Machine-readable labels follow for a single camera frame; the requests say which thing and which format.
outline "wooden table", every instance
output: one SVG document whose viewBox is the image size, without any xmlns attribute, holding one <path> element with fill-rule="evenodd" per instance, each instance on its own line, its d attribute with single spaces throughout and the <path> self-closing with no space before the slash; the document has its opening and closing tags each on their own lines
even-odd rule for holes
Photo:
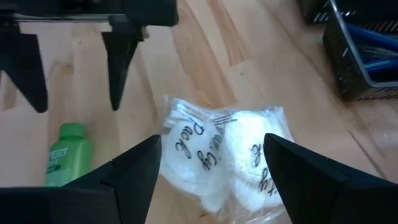
<svg viewBox="0 0 398 224">
<path fill-rule="evenodd" d="M 48 148 L 68 121 L 86 124 L 100 166 L 155 133 L 164 95 L 211 108 L 282 105 L 297 143 L 398 182 L 398 104 L 340 101 L 323 27 L 305 26 L 294 0 L 178 1 L 179 25 L 148 28 L 117 112 L 99 33 L 109 25 L 21 25 L 39 35 L 50 109 L 37 114 L 1 76 L 0 185 L 42 185 Z M 159 177 L 147 223 L 213 222 Z"/>
</svg>

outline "clear plastic bag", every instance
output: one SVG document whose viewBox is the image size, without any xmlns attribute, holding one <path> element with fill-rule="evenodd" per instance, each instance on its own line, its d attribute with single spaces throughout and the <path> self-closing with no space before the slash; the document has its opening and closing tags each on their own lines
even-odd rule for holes
<svg viewBox="0 0 398 224">
<path fill-rule="evenodd" d="M 293 141 L 283 108 L 210 110 L 165 98 L 160 173 L 219 222 L 265 223 L 284 211 L 264 135 Z"/>
</svg>

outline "white cotton pad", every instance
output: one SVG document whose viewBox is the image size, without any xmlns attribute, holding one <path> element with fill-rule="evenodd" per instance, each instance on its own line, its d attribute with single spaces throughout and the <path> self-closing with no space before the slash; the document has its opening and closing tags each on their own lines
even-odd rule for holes
<svg viewBox="0 0 398 224">
<path fill-rule="evenodd" d="M 164 140 L 162 174 L 177 188 L 211 195 L 227 181 L 222 155 L 212 149 L 217 129 L 211 123 L 180 121 Z"/>
<path fill-rule="evenodd" d="M 273 133 L 284 138 L 282 127 L 261 112 L 240 111 L 232 118 L 235 121 L 226 125 L 224 135 L 228 164 L 243 180 L 258 183 L 267 167 L 264 136 Z"/>
<path fill-rule="evenodd" d="M 271 194 L 268 193 L 271 186 L 260 191 L 257 186 L 251 185 L 239 177 L 231 179 L 230 186 L 238 202 L 251 213 L 262 208 L 274 208 L 282 204 L 279 193 L 275 191 L 272 191 Z"/>
<path fill-rule="evenodd" d="M 221 210 L 230 193 L 229 188 L 222 188 L 214 194 L 201 196 L 200 204 L 207 212 L 216 213 Z"/>
</svg>

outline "green bottle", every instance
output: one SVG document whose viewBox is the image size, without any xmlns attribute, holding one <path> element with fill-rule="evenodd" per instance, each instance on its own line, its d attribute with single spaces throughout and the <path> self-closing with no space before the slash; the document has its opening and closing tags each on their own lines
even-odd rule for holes
<svg viewBox="0 0 398 224">
<path fill-rule="evenodd" d="M 60 128 L 58 142 L 50 149 L 45 185 L 63 186 L 91 170 L 92 145 L 85 139 L 85 126 L 65 123 Z"/>
</svg>

